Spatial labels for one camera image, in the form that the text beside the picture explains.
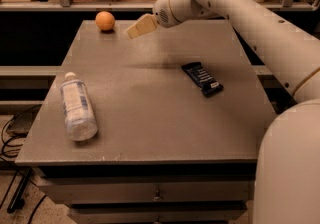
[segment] robotic arm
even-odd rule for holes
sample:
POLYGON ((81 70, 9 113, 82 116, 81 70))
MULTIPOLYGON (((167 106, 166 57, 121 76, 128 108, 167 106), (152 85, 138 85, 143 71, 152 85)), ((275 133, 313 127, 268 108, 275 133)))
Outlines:
POLYGON ((263 139, 253 223, 319 223, 320 41, 252 0, 158 0, 153 13, 163 27, 223 16, 300 103, 263 139))

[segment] bottle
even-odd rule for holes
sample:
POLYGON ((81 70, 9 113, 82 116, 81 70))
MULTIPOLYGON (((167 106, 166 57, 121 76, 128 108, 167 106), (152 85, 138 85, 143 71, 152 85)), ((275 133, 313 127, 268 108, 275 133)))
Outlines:
POLYGON ((75 141, 92 138, 98 127, 85 84, 75 73, 68 72, 60 93, 69 138, 75 141))

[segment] bottle label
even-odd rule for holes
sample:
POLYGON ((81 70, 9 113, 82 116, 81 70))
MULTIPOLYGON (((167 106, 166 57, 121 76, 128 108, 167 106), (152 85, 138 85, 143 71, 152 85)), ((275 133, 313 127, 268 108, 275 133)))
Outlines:
POLYGON ((80 80, 66 82, 61 87, 61 94, 66 122, 94 119, 85 85, 80 80))

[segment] orange ball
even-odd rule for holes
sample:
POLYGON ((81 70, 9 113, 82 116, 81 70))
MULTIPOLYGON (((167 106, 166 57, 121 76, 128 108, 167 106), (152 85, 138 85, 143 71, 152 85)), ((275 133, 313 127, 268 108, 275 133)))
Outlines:
POLYGON ((115 19, 110 12, 99 12, 96 16, 96 24, 102 31, 113 29, 115 19))

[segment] drawer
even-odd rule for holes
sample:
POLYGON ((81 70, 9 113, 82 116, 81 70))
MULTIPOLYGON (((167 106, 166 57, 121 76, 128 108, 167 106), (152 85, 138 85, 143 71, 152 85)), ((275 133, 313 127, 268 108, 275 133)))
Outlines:
POLYGON ((69 209, 68 216, 78 224, 108 223, 227 223, 236 220, 247 211, 245 204, 138 204, 132 206, 109 205, 81 209, 69 209))
POLYGON ((42 179, 38 186, 55 203, 247 201, 248 180, 179 181, 164 179, 42 179))

